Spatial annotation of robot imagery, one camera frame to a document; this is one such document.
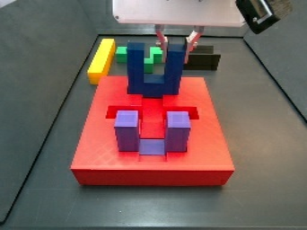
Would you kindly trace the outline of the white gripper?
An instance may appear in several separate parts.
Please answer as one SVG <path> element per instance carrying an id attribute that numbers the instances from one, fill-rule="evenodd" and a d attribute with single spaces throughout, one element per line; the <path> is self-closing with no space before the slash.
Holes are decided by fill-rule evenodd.
<path id="1" fill-rule="evenodd" d="M 112 16 L 118 23 L 156 24 L 157 46 L 166 59 L 168 38 L 162 25 L 192 25 L 193 31 L 185 38 L 184 62 L 188 62 L 204 27 L 242 26 L 242 17 L 234 0 L 112 0 Z"/>

